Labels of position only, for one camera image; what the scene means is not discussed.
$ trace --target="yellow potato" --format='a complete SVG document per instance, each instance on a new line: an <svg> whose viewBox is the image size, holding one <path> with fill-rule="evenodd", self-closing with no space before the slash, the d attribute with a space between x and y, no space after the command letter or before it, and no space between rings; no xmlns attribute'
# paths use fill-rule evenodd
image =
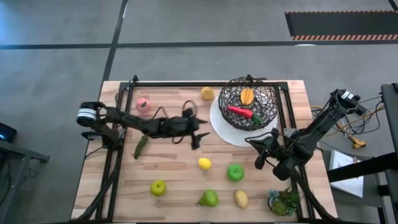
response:
<svg viewBox="0 0 398 224"><path fill-rule="evenodd" d="M249 206L249 199L243 190L237 190L235 193L236 204L241 208L247 208Z"/></svg>

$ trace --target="lemon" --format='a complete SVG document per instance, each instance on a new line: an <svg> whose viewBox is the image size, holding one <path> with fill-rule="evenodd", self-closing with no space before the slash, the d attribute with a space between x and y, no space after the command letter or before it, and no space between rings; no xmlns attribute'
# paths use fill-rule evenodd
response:
<svg viewBox="0 0 398 224"><path fill-rule="evenodd" d="M211 168L211 161L206 158L200 158L198 160L198 165L201 169L208 170Z"/></svg>
<svg viewBox="0 0 398 224"><path fill-rule="evenodd" d="M201 89L200 95L204 100L214 100L214 91L210 87Z"/></svg>

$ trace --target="black mat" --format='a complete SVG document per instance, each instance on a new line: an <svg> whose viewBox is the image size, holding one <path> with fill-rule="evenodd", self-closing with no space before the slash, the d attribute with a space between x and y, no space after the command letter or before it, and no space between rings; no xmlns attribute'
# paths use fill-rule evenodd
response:
<svg viewBox="0 0 398 224"><path fill-rule="evenodd" d="M396 40L398 12L285 12L294 40Z"/></svg>

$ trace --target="green cucumber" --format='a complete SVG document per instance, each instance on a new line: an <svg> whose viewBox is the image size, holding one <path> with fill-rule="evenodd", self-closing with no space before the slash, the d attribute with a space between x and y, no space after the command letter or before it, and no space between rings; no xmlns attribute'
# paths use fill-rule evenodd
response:
<svg viewBox="0 0 398 224"><path fill-rule="evenodd" d="M141 137L141 140L138 142L136 151L134 152L134 158L138 159L139 155L141 154L142 149L148 142L148 135L144 135Z"/></svg>

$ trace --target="wooden tabletop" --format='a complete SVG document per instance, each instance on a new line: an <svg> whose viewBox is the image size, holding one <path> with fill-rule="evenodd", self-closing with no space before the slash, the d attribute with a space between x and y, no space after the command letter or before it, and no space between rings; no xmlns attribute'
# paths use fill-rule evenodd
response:
<svg viewBox="0 0 398 224"><path fill-rule="evenodd" d="M312 122L310 105L301 80L287 81L298 128L306 128ZM104 82L100 101L114 106L114 96L120 82ZM134 88L131 114L150 118L159 106L164 106L168 116L181 116L182 105L194 100L198 105L198 118L210 121L211 101L200 97L200 87L141 87ZM148 115L137 112L136 99L148 98L151 111ZM181 144L172 144L170 139L150 139L138 160L133 158L134 150L142 133L128 129L123 161L119 178L118 196L115 204L115 222L277 222L294 221L297 217L278 217L267 206L270 189L284 190L290 180L280 181L272 174L272 167L263 170L254 167L257 152L251 147L237 147L223 141L213 130L210 122L200 126L197 133L210 132L201 140L201 147L193 151L190 138ZM101 146L101 141L89 143L87 153ZM213 167L201 170L199 158L208 158ZM100 150L85 160L80 184L73 207L72 218L81 215L98 193L103 175L106 150ZM228 180L226 171L229 164L244 167L244 179L239 182ZM320 151L306 165L310 188L326 210L337 217L325 165ZM151 183L156 179L165 180L167 192L162 197L150 194ZM205 189L217 192L220 203L217 207L196 205ZM249 197L247 209L239 208L234 202L234 193L243 190ZM109 192L103 214L108 210ZM307 214L302 200L304 214Z"/></svg>

